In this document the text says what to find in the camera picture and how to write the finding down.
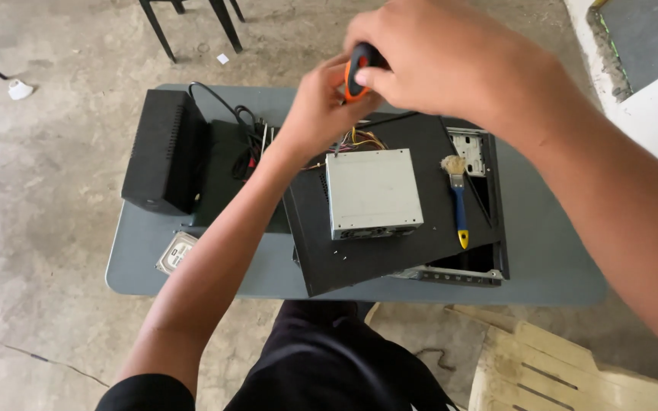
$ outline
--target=silver power supply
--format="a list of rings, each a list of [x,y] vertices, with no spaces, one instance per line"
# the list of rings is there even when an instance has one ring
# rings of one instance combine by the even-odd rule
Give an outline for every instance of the silver power supply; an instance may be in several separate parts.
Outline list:
[[[410,150],[327,154],[331,238],[407,236],[423,224]]]

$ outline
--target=hand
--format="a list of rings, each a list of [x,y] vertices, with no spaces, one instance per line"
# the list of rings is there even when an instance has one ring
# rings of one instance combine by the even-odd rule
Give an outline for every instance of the hand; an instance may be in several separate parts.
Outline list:
[[[382,103],[377,93],[368,93],[360,101],[340,105],[344,68],[348,55],[336,56],[319,64],[302,79],[291,110],[281,127],[276,143],[290,145],[308,161],[326,151],[362,118]]]
[[[465,118],[492,131],[564,100],[567,89],[577,92],[551,54],[459,0],[444,7],[389,0],[352,20],[345,51],[358,42],[376,47],[391,69],[362,69],[358,83],[397,107]]]

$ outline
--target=concrete floor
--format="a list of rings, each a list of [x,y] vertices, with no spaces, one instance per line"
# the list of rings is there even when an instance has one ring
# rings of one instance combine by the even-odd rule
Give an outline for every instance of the concrete floor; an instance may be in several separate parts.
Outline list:
[[[37,87],[14,102],[0,80],[0,340],[111,383],[152,301],[115,294],[103,280],[146,89],[191,80],[295,86],[339,51],[354,14],[381,3],[241,0],[248,23],[238,26],[239,56],[207,2],[186,3],[185,15],[154,3],[180,61],[171,64],[135,0],[0,2],[0,70]],[[560,0],[473,3],[556,53],[593,95]],[[230,57],[224,66],[220,53]],[[279,304],[231,306],[203,356],[198,408],[230,400]],[[402,319],[408,326],[426,323],[423,311],[439,307],[413,309],[415,317]],[[658,378],[658,341],[613,294],[580,309],[497,309]],[[415,345],[432,333],[415,333]],[[93,408],[104,391],[70,369],[0,346],[0,409]]]

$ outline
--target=brush bristles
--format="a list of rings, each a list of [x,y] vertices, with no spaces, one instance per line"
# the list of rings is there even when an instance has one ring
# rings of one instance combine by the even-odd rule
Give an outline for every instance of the brush bristles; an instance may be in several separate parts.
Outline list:
[[[463,174],[466,169],[466,160],[462,156],[446,156],[441,160],[441,168],[450,175]]]

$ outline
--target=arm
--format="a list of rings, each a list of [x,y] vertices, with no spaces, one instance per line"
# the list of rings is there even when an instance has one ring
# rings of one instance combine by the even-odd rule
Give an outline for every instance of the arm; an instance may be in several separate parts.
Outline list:
[[[166,374],[195,395],[202,352],[233,301],[265,226],[294,175],[379,106],[376,94],[339,105],[335,88],[343,83],[346,60],[338,56],[301,80],[279,135],[250,180],[161,288],[118,381],[138,374]]]
[[[598,113],[560,63],[461,2],[391,0],[357,16],[391,71],[355,79],[398,107],[458,116],[524,154],[608,282],[658,335],[658,160]]]

